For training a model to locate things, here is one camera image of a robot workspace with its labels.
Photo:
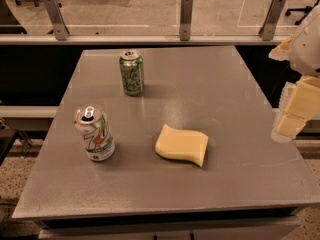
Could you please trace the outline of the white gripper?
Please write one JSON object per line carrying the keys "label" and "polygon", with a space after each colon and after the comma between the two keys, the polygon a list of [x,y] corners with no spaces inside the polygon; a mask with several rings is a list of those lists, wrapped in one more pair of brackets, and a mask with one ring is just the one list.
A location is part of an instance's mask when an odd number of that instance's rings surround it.
{"label": "white gripper", "polygon": [[287,82],[282,89],[271,138],[278,143],[293,140],[320,112],[320,5],[314,7],[295,30],[268,57],[290,61],[302,76],[296,83]]}

